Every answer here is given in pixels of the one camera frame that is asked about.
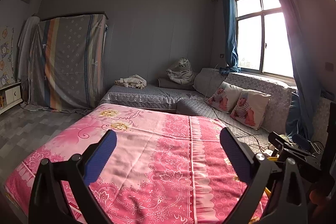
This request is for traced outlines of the person right hand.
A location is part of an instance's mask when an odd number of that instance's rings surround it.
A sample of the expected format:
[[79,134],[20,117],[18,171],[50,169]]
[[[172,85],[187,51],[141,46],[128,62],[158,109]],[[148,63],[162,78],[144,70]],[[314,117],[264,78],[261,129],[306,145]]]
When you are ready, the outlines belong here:
[[315,189],[311,191],[309,198],[316,207],[311,213],[308,223],[335,223],[335,193],[330,197]]

